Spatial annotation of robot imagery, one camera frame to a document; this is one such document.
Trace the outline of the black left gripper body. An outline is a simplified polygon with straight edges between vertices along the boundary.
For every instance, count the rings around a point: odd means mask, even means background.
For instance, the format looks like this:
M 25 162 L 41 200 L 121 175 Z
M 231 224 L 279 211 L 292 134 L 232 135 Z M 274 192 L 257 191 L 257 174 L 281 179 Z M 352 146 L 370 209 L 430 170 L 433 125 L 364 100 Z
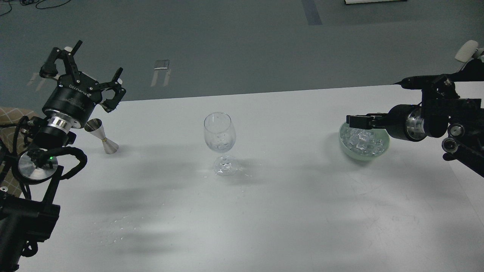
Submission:
M 74 128 L 83 128 L 95 105 L 100 102 L 100 95 L 91 93 L 98 81 L 86 74 L 80 74 L 80 83 L 77 85 L 72 76 L 61 75 L 57 86 L 47 102 L 42 107 L 42 112 L 49 117 L 55 114 L 65 115 L 73 124 Z

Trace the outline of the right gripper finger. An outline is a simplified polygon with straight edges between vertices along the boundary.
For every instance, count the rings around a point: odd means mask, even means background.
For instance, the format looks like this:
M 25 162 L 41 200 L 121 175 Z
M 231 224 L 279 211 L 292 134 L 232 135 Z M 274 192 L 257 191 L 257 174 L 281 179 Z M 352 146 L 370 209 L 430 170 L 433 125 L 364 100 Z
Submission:
M 388 113 L 369 113 L 365 115 L 347 115 L 346 124 L 351 128 L 371 130 L 386 129 L 391 125 Z

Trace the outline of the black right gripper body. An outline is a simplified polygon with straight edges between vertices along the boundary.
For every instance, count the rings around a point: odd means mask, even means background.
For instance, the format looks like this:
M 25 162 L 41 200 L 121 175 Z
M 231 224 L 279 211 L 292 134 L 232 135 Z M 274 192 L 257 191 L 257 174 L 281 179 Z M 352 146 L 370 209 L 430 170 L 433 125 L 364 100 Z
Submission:
M 418 105 L 396 105 L 386 115 L 389 136 L 403 141 L 419 142 L 427 137 L 425 121 L 421 116 L 422 108 Z

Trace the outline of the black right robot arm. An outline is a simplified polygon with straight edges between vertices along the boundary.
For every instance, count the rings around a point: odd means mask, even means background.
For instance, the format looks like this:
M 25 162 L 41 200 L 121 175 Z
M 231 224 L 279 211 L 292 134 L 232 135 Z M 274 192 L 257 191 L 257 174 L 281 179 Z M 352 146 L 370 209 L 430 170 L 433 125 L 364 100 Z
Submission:
M 351 128 L 385 129 L 390 137 L 419 142 L 426 137 L 442 138 L 446 161 L 458 160 L 484 175 L 484 111 L 481 99 L 461 98 L 457 82 L 482 82 L 483 57 L 468 61 L 452 74 L 410 76 L 397 82 L 407 90 L 420 90 L 418 105 L 396 105 L 387 113 L 348 115 Z

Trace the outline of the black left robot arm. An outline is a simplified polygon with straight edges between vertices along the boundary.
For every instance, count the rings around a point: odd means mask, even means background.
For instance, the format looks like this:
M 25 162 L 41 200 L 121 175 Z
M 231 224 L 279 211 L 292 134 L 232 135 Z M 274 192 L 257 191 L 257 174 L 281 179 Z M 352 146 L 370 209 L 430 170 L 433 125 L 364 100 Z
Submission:
M 126 94 L 116 70 L 100 83 L 81 72 L 73 48 L 53 48 L 40 69 L 43 79 L 56 87 L 42 107 L 44 117 L 31 110 L 1 108 L 1 271 L 15 272 L 21 257 L 38 252 L 38 243 L 50 238 L 60 207 L 54 204 L 59 183 L 87 165 L 87 156 L 74 147 L 75 129 L 84 129 L 102 141 L 105 153 L 118 144 L 108 139 L 100 119 L 91 119 L 97 105 L 107 113 Z

